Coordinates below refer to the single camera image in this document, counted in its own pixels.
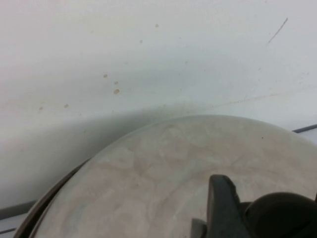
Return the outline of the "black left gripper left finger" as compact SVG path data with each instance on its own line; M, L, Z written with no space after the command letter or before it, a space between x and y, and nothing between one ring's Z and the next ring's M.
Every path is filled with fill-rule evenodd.
M234 183L228 176L209 179L206 220L192 220L193 238L254 238L242 211Z

